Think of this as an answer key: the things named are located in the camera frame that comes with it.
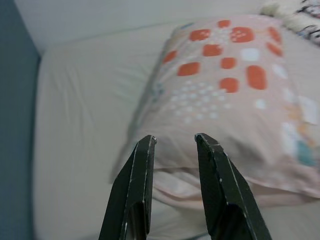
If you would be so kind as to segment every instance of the pillow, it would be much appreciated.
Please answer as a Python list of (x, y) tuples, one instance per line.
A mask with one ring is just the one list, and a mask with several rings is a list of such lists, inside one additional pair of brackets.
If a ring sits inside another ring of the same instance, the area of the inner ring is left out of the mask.
[(258, 204), (320, 198), (315, 143), (286, 70), (280, 22), (212, 18), (176, 29), (137, 121), (156, 136), (154, 197), (202, 208), (196, 133), (218, 140)]

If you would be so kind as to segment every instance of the bedding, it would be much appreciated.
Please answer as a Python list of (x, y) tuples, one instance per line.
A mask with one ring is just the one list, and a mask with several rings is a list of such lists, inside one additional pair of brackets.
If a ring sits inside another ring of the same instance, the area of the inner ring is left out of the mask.
[(220, 142), (260, 206), (320, 198), (316, 143), (284, 61), (271, 17), (212, 18), (174, 31), (134, 140), (157, 137), (155, 198), (203, 208), (196, 133)]
[(283, 20), (288, 29), (320, 46), (319, 4), (317, 0), (269, 0), (261, 13)]
[[(33, 168), (36, 239), (98, 239), (112, 166), (139, 98), (172, 30), (188, 22), (99, 36), (44, 54)], [(299, 95), (319, 103), (319, 49), (289, 31), (282, 34)], [(320, 141), (319, 125), (310, 128)], [(262, 208), (261, 213), (274, 240), (319, 239), (320, 202)], [(202, 211), (152, 201), (152, 240), (186, 239), (205, 231)]]

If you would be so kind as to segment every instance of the pillowcase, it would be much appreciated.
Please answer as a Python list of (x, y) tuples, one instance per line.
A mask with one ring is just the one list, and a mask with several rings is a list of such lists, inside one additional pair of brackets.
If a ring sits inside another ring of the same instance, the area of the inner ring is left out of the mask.
[(258, 204), (320, 198), (316, 144), (286, 70), (279, 25), (240, 15), (173, 32), (134, 137), (157, 138), (154, 197), (202, 208), (194, 135), (206, 133), (220, 142)]

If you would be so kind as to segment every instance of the blanket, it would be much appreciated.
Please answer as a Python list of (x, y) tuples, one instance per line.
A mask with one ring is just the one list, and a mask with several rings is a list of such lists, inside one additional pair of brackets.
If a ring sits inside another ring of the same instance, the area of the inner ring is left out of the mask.
[(319, 0), (271, 0), (261, 13), (282, 20), (288, 29), (320, 46)]

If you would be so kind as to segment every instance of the patterned pillowcase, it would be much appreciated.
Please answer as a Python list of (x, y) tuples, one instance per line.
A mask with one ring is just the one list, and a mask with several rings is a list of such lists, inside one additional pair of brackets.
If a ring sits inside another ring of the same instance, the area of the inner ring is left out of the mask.
[[(206, 133), (220, 142), (263, 205), (300, 203), (301, 194), (320, 198), (315, 143), (282, 45), (279, 22), (266, 16), (213, 18), (176, 29), (135, 134), (135, 140), (156, 136), (155, 171), (198, 168), (194, 135)], [(187, 185), (161, 176), (155, 174), (156, 196), (186, 203)]]

